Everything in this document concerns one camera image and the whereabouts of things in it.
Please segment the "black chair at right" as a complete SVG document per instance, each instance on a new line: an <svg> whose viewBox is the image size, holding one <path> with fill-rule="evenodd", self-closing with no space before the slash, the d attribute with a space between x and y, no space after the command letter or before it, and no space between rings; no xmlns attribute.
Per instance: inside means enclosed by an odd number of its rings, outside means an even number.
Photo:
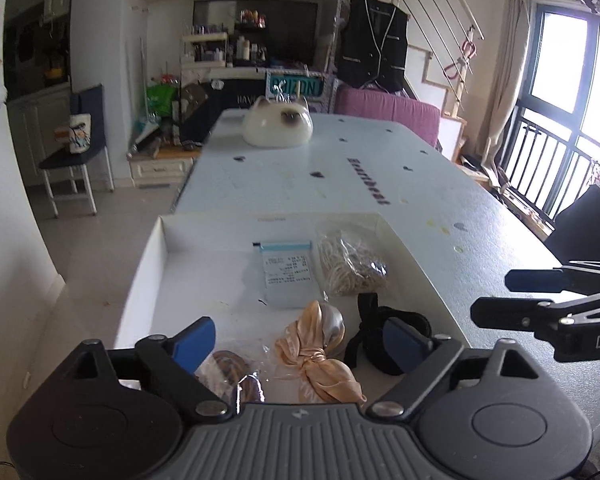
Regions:
<svg viewBox="0 0 600 480"><path fill-rule="evenodd" d="M562 263L600 262L600 188L591 185L555 219L554 231L544 242Z"/></svg>

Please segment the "white tote bag with print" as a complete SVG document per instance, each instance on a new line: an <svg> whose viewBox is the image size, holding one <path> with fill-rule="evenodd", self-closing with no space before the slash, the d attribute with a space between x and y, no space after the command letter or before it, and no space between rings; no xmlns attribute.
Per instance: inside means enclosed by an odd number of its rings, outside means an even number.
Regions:
<svg viewBox="0 0 600 480"><path fill-rule="evenodd" d="M85 153L91 147L92 116L75 114L69 120L69 148L72 154Z"/></svg>

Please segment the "purple cushioned chair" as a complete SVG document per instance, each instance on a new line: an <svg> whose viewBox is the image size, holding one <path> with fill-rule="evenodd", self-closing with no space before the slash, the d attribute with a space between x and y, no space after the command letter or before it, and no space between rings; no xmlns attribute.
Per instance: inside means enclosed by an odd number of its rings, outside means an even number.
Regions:
<svg viewBox="0 0 600 480"><path fill-rule="evenodd" d="M397 122L433 148L438 144L440 110L407 96L372 89L340 87L334 112L338 115Z"/></svg>

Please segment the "white tray box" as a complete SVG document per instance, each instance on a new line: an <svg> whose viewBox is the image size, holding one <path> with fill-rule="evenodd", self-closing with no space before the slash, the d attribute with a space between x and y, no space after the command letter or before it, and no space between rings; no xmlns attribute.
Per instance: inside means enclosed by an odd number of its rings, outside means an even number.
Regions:
<svg viewBox="0 0 600 480"><path fill-rule="evenodd" d="M312 242L316 277L327 296L320 302L337 308L346 326L346 336L334 355L343 362L360 316L355 295L326 292L317 231L320 224L330 222L352 223L377 236L388 264L388 283L378 290L383 306L417 312L435 333L460 336L434 285L396 229L379 214L174 214L160 218L150 234L126 300L117 346L131 347L152 334L172 336L208 316L216 333L212 352L230 350L250 362L259 374L264 402L301 403L297 377L279 364L274 344L303 309L274 309L265 303L262 261L254 244ZM352 373L366 402L396 383L396 378L382 374L365 358L358 359Z"/></svg>

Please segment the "teal POIZON sign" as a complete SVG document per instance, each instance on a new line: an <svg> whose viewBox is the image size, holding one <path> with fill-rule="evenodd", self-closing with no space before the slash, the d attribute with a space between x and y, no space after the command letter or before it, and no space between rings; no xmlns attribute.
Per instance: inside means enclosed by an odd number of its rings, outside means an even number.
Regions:
<svg viewBox="0 0 600 480"><path fill-rule="evenodd" d="M303 96L308 101L319 101L325 92L327 77L322 73L267 72L265 96Z"/></svg>

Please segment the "peach satin scrunchie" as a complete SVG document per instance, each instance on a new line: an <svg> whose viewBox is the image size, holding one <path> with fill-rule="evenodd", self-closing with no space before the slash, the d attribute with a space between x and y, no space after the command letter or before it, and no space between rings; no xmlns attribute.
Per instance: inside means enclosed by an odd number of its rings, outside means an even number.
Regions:
<svg viewBox="0 0 600 480"><path fill-rule="evenodd" d="M363 405L367 401L350 367L334 358L344 336L340 311L314 300L275 341L277 361L297 377L301 403Z"/></svg>

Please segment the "black vest on mannequin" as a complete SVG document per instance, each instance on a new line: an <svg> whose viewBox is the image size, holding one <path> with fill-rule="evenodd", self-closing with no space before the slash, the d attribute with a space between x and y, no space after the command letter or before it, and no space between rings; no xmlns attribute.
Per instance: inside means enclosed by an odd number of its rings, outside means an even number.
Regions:
<svg viewBox="0 0 600 480"><path fill-rule="evenodd" d="M340 32L338 78L353 88L374 84L396 93L404 89L410 16L391 3L351 0Z"/></svg>

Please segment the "bag of cream rubber bands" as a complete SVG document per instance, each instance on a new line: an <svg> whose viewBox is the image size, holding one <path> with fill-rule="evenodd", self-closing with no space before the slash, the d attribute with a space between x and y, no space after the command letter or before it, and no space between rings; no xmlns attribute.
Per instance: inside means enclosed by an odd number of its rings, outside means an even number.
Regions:
<svg viewBox="0 0 600 480"><path fill-rule="evenodd" d="M387 259L373 231L330 222L320 224L317 234L317 255L329 295L353 296L386 287Z"/></svg>

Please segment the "dark blue chair with bag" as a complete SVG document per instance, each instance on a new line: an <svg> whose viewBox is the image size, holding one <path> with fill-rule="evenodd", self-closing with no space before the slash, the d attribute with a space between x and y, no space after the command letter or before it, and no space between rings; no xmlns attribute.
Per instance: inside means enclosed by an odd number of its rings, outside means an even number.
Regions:
<svg viewBox="0 0 600 480"><path fill-rule="evenodd" d="M67 127L61 130L66 134L67 139L64 146L38 164L38 169L42 171L46 196L50 201L50 208L52 208L55 219L59 218L57 203L63 200L69 202L72 200L87 200L91 208L91 214L96 216L97 206L87 165L100 154L105 157L108 191L113 193L116 190L106 136L104 86L98 84L78 93L73 93L70 96L69 110L69 120L70 116L75 114L90 114L92 116L91 147L82 154L72 154L70 152L68 120ZM50 173L61 169L69 171L70 194L56 195L50 183Z"/></svg>

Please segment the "white shelf with bottles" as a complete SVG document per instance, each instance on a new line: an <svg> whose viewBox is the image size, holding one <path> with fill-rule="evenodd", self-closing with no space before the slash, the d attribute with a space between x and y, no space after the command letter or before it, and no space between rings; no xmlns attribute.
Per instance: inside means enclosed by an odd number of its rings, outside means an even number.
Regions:
<svg viewBox="0 0 600 480"><path fill-rule="evenodd" d="M227 32L183 36L181 66L185 68L225 67L227 49Z"/></svg>

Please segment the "beige curtain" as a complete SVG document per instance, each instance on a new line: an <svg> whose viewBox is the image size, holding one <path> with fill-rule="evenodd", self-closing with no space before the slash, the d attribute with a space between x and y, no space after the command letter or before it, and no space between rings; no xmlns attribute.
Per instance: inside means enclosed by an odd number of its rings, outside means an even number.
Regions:
<svg viewBox="0 0 600 480"><path fill-rule="evenodd" d="M531 1L506 0L500 47L486 114L478 136L481 165L495 171L505 126L513 113L526 65L531 32Z"/></svg>

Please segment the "bag of dark brown ties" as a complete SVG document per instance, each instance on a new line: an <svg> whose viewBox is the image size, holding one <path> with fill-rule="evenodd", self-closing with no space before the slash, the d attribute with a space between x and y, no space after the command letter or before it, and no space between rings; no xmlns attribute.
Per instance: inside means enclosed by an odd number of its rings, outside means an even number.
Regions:
<svg viewBox="0 0 600 480"><path fill-rule="evenodd" d="M250 362L230 350L212 352L197 368L195 377L236 411L242 404L265 400L258 372Z"/></svg>

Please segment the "green plastic bag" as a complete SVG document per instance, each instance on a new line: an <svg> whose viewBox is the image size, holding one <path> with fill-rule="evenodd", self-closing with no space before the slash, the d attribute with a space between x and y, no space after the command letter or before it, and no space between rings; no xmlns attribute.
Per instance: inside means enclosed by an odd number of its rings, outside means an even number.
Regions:
<svg viewBox="0 0 600 480"><path fill-rule="evenodd" d="M178 88L172 84L153 84L146 89L148 112L160 118L171 117Z"/></svg>

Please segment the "white blue paper packet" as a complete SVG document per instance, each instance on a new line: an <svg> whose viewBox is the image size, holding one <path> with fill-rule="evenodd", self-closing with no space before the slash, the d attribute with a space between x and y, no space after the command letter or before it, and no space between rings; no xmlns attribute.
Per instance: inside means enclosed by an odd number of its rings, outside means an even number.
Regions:
<svg viewBox="0 0 600 480"><path fill-rule="evenodd" d="M263 270L264 301L274 309L304 309L327 299L318 282L310 240L257 242Z"/></svg>

